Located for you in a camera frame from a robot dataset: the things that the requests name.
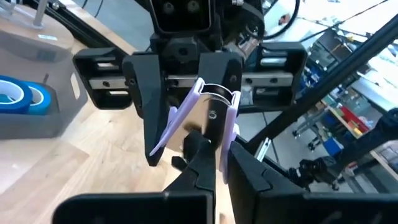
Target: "wooden surface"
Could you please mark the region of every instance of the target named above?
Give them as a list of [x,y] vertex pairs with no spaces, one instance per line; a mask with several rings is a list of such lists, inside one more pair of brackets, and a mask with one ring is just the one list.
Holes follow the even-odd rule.
[[[71,1],[72,12],[117,43],[134,47]],[[73,52],[85,46],[75,40]],[[165,150],[157,167],[144,157],[142,120],[133,107],[100,111],[88,102],[55,139],[0,141],[0,223],[50,223],[68,197],[99,192],[161,191],[178,176]],[[227,186],[217,173],[217,221],[234,223]]]
[[380,165],[383,166],[383,168],[385,168],[385,170],[388,171],[388,173],[390,173],[391,176],[393,176],[393,178],[395,178],[395,180],[398,181],[398,174],[395,170],[393,170],[390,165],[387,163],[387,161],[382,158],[377,152],[375,151],[371,151],[371,155],[373,156],[373,158],[375,158],[375,160],[377,160]]

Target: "blue painter's tape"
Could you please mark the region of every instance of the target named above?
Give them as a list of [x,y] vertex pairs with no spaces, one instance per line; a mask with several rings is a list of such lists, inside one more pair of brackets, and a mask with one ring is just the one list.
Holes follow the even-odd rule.
[[46,115],[51,105],[51,94],[42,85],[33,82],[25,82],[32,91],[32,103],[27,114]]
[[0,75],[0,94],[14,99],[0,101],[0,113],[25,114],[33,98],[32,91],[24,82],[4,75]]

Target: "black mount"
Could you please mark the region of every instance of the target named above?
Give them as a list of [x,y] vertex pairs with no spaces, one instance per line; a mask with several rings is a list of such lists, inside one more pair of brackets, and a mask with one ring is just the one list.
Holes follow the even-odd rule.
[[[134,103],[137,114],[144,120],[145,155],[150,166],[156,166],[163,149],[149,157],[167,125],[169,106],[179,107],[190,88],[172,88],[171,75],[196,75],[206,83],[219,84],[230,91],[241,89],[244,59],[237,52],[223,49],[220,22],[221,6],[214,1],[194,1],[207,11],[187,14],[185,7],[192,1],[151,2],[150,10],[155,34],[150,39],[152,52],[134,52],[124,56],[116,49],[85,49],[73,62],[93,103],[102,110],[120,110]],[[170,4],[174,14],[168,13]],[[175,24],[177,18],[189,15],[187,21]],[[292,86],[266,92],[266,100],[255,99],[269,110],[283,110],[295,98],[307,53],[300,43],[265,45],[270,57],[284,58],[284,63],[270,63],[261,71],[294,74]],[[91,81],[104,80],[93,88]],[[112,94],[123,91],[126,94]]]
[[[361,153],[369,151],[367,146],[361,149],[363,143],[380,134],[387,135],[384,140],[398,139],[398,109],[381,118],[376,127],[356,145]],[[214,223],[215,149],[201,133],[192,131],[184,139],[183,150],[188,164],[162,193],[79,195],[58,206],[53,223]],[[281,168],[257,161],[233,141],[227,179],[235,222],[393,223],[396,219],[396,195],[310,193],[299,185],[330,182],[334,179],[330,170],[338,163],[321,158],[301,165],[298,171],[308,181],[300,182]]]
[[[253,89],[253,105],[264,111],[284,111],[295,101],[299,90],[302,72],[307,62],[308,53],[300,42],[268,42],[262,43],[256,49],[257,59],[255,72],[283,71],[294,74],[291,86],[282,88],[268,87],[259,93]],[[284,62],[262,63],[263,59],[283,59]]]

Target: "gray plastic bin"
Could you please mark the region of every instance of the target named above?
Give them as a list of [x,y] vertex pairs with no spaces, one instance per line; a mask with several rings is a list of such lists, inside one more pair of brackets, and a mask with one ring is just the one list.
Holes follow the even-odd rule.
[[52,96],[47,115],[0,114],[0,139],[52,138],[87,102],[69,50],[0,31],[0,75],[36,82]]

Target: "metal bolt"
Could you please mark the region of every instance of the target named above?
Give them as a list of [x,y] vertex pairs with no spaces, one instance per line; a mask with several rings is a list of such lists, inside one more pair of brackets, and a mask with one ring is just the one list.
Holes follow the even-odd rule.
[[102,85],[105,86],[105,87],[110,87],[110,86],[111,86],[111,85],[109,84],[109,82],[107,82],[107,81],[103,81],[103,82],[102,82]]
[[253,83],[253,80],[251,78],[247,78],[247,79],[245,79],[245,81],[249,85]]
[[53,4],[52,4],[52,8],[53,8],[54,10],[58,10],[58,9],[60,8],[59,3],[57,3],[57,2],[53,3]]
[[188,12],[197,12],[199,11],[199,3],[197,1],[189,1],[188,2]]
[[130,79],[129,79],[129,83],[130,83],[131,85],[135,85],[135,84],[136,84],[136,80],[133,79],[133,78],[130,78]]
[[209,119],[216,119],[217,113],[215,111],[209,111]]
[[269,82],[270,82],[270,83],[273,83],[273,84],[278,83],[278,78],[271,78],[271,79],[269,80]]
[[166,13],[166,14],[172,14],[172,13],[174,12],[174,6],[173,6],[173,4],[171,4],[170,2],[166,2],[166,3],[163,5],[163,11],[164,11],[164,13]]
[[231,76],[231,78],[229,79],[230,82],[236,82],[236,75]]

